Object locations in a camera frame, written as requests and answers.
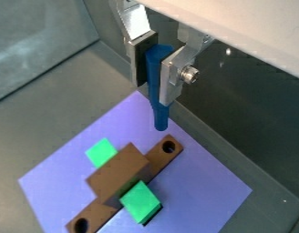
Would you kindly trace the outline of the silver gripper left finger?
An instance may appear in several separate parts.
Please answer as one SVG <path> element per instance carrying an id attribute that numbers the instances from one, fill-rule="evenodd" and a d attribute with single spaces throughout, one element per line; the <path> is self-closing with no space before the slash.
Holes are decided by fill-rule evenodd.
<path id="1" fill-rule="evenodd" d="M 147 82 L 145 53 L 158 44 L 158 33 L 151 29 L 145 5 L 137 0 L 109 0 L 109 3 L 125 36 L 131 82 L 142 86 Z"/>

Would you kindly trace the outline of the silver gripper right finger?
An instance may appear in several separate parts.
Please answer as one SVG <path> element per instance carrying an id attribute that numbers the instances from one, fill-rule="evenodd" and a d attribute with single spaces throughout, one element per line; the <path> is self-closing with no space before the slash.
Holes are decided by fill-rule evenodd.
<path id="1" fill-rule="evenodd" d="M 183 84 L 198 80 L 199 70 L 194 67 L 198 55 L 214 42 L 214 37 L 189 25 L 179 24 L 178 39 L 183 46 L 162 61 L 159 103 L 169 106 L 182 94 Z"/>

